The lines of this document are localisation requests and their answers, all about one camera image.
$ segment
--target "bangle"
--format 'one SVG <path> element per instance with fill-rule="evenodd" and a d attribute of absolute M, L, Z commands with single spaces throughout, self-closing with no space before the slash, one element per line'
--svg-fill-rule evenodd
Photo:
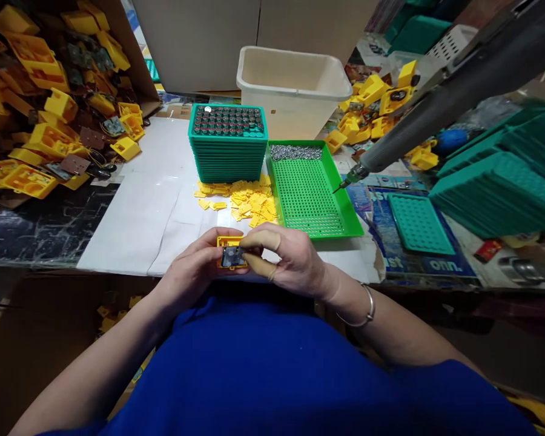
<path fill-rule="evenodd" d="M 375 303 L 374 303 L 374 298 L 373 296 L 371 295 L 371 290 L 369 289 L 369 286 L 366 286 L 364 284 L 362 284 L 362 286 L 365 288 L 365 290 L 368 292 L 368 296 L 369 296 L 369 302 L 371 303 L 371 309 L 369 310 L 369 313 L 367 315 L 365 315 L 365 319 L 363 322 L 359 323 L 359 324 L 350 324 L 348 323 L 346 320 L 344 320 L 343 318 L 341 318 L 341 316 L 335 312 L 335 314 L 339 317 L 339 319 L 341 321 L 343 321 L 344 323 L 346 323 L 348 326 L 350 327 L 364 327 L 365 324 L 367 324 L 368 322 L 370 321 L 373 321 L 374 320 L 374 315 L 375 315 Z"/>

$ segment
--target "marble-patterned surface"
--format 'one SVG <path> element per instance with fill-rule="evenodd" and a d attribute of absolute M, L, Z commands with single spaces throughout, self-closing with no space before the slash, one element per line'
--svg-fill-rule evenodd
<path fill-rule="evenodd" d="M 0 211 L 0 265 L 76 267 L 118 188 L 58 187 L 44 200 Z"/>

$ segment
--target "left hand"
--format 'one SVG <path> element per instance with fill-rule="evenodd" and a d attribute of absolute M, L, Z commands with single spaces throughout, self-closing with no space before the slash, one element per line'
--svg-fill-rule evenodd
<path fill-rule="evenodd" d="M 248 268 L 218 268 L 216 262 L 222 258 L 222 247 L 216 246 L 219 236 L 242 236 L 240 230 L 213 227 L 189 245 L 171 263 L 168 271 L 157 285 L 162 300 L 181 313 L 194 305 L 216 277 L 246 274 Z"/>

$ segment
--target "blue clothing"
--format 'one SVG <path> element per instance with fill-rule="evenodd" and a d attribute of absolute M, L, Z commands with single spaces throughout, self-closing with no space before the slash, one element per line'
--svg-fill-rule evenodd
<path fill-rule="evenodd" d="M 117 416 L 57 433 L 537 434 L 463 364 L 386 372 L 312 301 L 274 292 L 205 295 L 174 322 Z"/>

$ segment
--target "cabinet door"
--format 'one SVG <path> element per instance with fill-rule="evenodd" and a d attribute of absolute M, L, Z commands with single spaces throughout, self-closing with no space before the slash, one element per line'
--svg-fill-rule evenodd
<path fill-rule="evenodd" d="M 343 65 L 378 0 L 262 0 L 258 45 L 335 56 Z"/>
<path fill-rule="evenodd" d="M 236 90 L 240 49 L 255 45 L 254 0 L 133 0 L 167 92 Z"/>

